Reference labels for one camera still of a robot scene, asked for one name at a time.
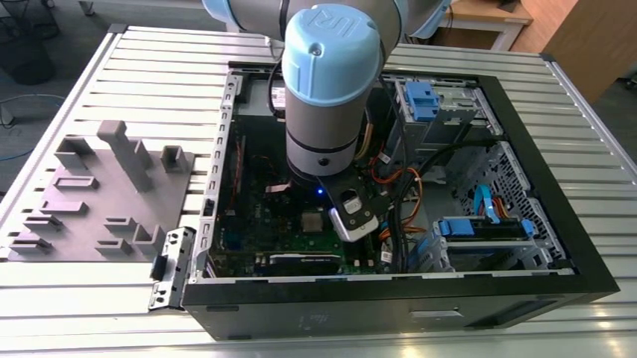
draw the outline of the aluminum table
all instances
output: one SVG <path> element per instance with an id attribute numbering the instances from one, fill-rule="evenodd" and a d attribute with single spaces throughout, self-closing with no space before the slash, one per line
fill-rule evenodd
<path id="1" fill-rule="evenodd" d="M 196 227 L 227 63 L 235 60 L 272 63 L 263 37 L 140 27 L 107 34 L 0 203 L 0 247 L 40 203 L 63 136 L 104 147 L 95 136 L 104 119 L 127 121 L 128 136 L 143 138 L 148 150 L 180 145 L 196 154 L 180 222 Z M 149 263 L 0 263 L 0 354 L 634 357 L 637 167 L 559 66 L 535 54 L 401 45 L 387 68 L 499 78 L 620 293 L 507 330 L 215 342 L 187 314 L 147 313 Z"/>

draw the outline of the open computer tower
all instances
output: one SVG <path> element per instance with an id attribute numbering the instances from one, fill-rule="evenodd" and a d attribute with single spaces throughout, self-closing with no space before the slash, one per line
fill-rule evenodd
<path id="1" fill-rule="evenodd" d="M 348 336 L 509 327 L 618 291 L 497 78 L 386 72 L 390 95 L 372 88 L 354 166 L 374 195 L 391 190 L 376 179 L 401 167 L 401 140 L 417 162 L 455 142 L 497 142 L 447 153 L 414 185 L 396 271 L 382 214 L 376 231 L 343 242 L 320 187 L 290 178 L 271 67 L 230 68 L 200 222 L 168 232 L 151 310 L 185 310 L 219 340 Z"/>

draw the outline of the circuit board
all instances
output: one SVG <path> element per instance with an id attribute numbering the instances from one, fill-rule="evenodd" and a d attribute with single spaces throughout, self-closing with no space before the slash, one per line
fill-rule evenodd
<path id="1" fill-rule="evenodd" d="M 376 273 L 380 243 L 375 245 L 371 236 L 355 243 L 340 241 L 327 215 L 326 195 L 284 183 L 284 178 L 264 178 L 262 169 L 243 171 L 244 189 L 219 219 L 210 251 L 216 276 Z M 271 263 L 276 259 L 294 263 L 272 273 Z M 312 266 L 312 260 L 322 260 L 323 265 Z"/>

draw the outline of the case hinge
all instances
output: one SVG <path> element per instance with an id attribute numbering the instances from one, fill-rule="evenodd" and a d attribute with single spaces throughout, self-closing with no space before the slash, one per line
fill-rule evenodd
<path id="1" fill-rule="evenodd" d="M 168 231 L 161 254 L 155 257 L 151 269 L 152 285 L 148 310 L 169 308 L 183 310 L 181 293 L 188 279 L 190 252 L 195 240 L 195 229 L 180 227 Z"/>

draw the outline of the ur logo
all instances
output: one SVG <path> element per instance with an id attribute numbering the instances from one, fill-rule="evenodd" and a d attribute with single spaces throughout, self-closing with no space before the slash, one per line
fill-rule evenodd
<path id="1" fill-rule="evenodd" d="M 310 21 L 310 26 L 332 32 L 340 37 L 347 37 L 359 23 L 359 19 L 332 14 L 328 10 L 320 10 L 314 19 Z"/>

